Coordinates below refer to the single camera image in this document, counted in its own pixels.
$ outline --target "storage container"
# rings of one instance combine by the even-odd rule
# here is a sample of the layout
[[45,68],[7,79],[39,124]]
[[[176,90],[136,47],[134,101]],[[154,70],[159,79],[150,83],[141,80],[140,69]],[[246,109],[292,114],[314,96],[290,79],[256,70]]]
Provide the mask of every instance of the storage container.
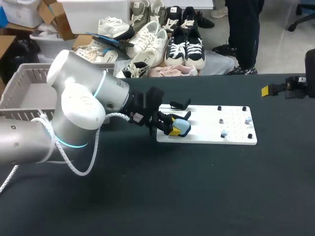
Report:
[[[114,63],[95,63],[113,74]],[[9,81],[0,100],[0,117],[31,120],[42,110],[53,117],[57,101],[56,91],[46,83],[50,64],[22,64]]]
[[98,21],[116,17],[129,22],[129,0],[58,0],[63,4],[74,34],[97,33]]
[[42,23],[37,12],[40,0],[2,0],[8,22],[34,28]]
[[46,58],[55,58],[63,49],[72,50],[75,39],[64,41],[62,38],[38,37],[40,33],[40,31],[33,32],[30,34],[30,39],[35,40]]

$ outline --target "white plastic bin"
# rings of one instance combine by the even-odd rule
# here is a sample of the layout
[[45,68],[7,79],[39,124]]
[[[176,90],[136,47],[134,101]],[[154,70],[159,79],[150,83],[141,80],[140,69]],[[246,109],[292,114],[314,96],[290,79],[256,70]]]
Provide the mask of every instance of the white plastic bin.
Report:
[[40,0],[2,0],[8,22],[34,28],[43,22],[37,12]]
[[74,34],[97,33],[98,21],[116,17],[129,22],[129,0],[58,0],[63,4]]
[[46,58],[55,58],[63,49],[72,50],[75,39],[64,41],[62,38],[37,37],[39,33],[39,31],[33,32],[30,34],[30,39],[35,40]]

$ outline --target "black tablecloth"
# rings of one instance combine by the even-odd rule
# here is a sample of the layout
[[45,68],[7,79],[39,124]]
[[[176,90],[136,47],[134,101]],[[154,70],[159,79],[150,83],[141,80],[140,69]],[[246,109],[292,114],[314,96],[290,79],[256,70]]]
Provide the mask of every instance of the black tablecloth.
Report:
[[[94,169],[21,166],[0,195],[1,236],[314,236],[315,99],[261,97],[287,75],[128,80],[193,105],[249,106],[256,146],[163,144],[112,119]],[[85,169],[92,150],[75,165]],[[1,167],[0,180],[9,173]]]

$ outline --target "black shoe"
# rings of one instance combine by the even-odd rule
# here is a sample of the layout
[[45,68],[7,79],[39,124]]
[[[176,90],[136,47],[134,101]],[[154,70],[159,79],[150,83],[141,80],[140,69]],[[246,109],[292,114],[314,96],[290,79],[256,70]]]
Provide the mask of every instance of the black shoe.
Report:
[[212,49],[215,53],[218,53],[222,56],[232,56],[236,57],[236,48],[231,48],[229,44],[223,44]]
[[172,36],[168,41],[167,50],[165,53],[165,64],[170,65],[184,65],[185,64],[185,46],[186,36],[182,27],[177,26]]
[[195,66],[197,70],[202,69],[206,64],[205,50],[202,37],[197,27],[192,28],[186,40],[186,58],[185,65]]
[[238,66],[238,67],[235,67],[232,71],[228,72],[228,75],[257,75],[257,74],[258,72],[254,66],[246,70]]
[[183,23],[182,28],[190,30],[197,25],[196,12],[192,6],[186,7],[183,13]]
[[200,11],[197,12],[196,19],[197,19],[197,24],[200,28],[211,29],[215,26],[215,23],[213,23],[207,17],[205,17],[203,13]]
[[172,33],[177,26],[182,24],[182,9],[179,6],[168,7],[164,23],[163,29],[168,33]]

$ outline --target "black and white sneaker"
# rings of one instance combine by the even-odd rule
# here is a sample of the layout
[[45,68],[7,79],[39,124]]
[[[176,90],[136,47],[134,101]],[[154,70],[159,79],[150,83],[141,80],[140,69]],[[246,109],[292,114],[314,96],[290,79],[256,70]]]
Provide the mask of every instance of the black and white sneaker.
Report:
[[188,6],[183,13],[182,28],[190,30],[191,28],[196,26],[197,22],[195,9],[192,6]]
[[205,50],[203,40],[198,31],[198,28],[192,28],[186,41],[186,57],[185,65],[192,67],[195,66],[197,70],[202,69],[206,64]]
[[116,77],[140,78],[151,68],[156,58],[156,54],[153,51],[140,52],[116,75]]
[[232,48],[229,44],[223,44],[212,49],[215,53],[222,56],[236,57],[236,48]]
[[211,29],[211,28],[213,28],[215,26],[215,23],[213,23],[201,11],[197,12],[196,19],[197,19],[198,27],[200,27],[200,28]]
[[254,66],[246,70],[238,66],[238,67],[235,67],[232,71],[228,72],[228,75],[257,75],[257,74],[258,72]]
[[167,51],[164,60],[167,66],[184,65],[186,54],[185,45],[185,32],[180,26],[178,26],[174,29],[172,36],[168,41]]
[[172,33],[177,26],[182,24],[182,9],[179,6],[168,7],[165,15],[165,25],[163,29]]

